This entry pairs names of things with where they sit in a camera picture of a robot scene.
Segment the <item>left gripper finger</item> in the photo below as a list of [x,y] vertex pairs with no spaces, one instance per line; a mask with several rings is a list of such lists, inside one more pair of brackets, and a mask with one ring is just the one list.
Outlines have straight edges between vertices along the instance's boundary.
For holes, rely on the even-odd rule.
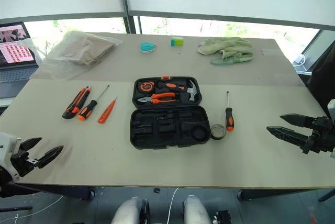
[[62,145],[50,149],[48,152],[44,154],[43,157],[37,160],[36,167],[43,168],[46,165],[48,165],[61,153],[62,149],[63,149]]
[[41,137],[30,138],[24,142],[22,142],[19,148],[23,151],[28,151],[32,149],[35,145],[37,145],[42,140]]

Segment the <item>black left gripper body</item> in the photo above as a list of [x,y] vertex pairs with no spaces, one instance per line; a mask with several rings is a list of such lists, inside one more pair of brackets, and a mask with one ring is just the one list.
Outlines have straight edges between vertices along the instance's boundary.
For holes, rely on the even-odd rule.
[[28,151],[23,149],[19,149],[16,154],[13,154],[10,161],[20,177],[30,173],[39,162],[37,159],[30,158]]

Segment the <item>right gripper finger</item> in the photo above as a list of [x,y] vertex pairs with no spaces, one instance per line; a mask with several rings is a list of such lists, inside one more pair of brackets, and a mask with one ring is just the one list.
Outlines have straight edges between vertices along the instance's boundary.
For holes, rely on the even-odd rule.
[[313,122],[315,121],[314,117],[309,117],[300,114],[284,114],[280,115],[280,118],[282,118],[291,125],[303,128],[311,128]]
[[268,126],[266,128],[276,138],[300,147],[303,151],[310,151],[308,136],[295,132],[285,127]]

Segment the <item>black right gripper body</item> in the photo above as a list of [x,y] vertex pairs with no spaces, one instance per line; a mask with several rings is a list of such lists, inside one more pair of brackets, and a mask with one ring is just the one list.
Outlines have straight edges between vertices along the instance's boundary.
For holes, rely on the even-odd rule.
[[312,129],[312,134],[307,137],[306,142],[302,146],[304,154],[310,151],[319,153],[334,151],[334,123],[326,116],[323,117],[307,117],[304,127]]

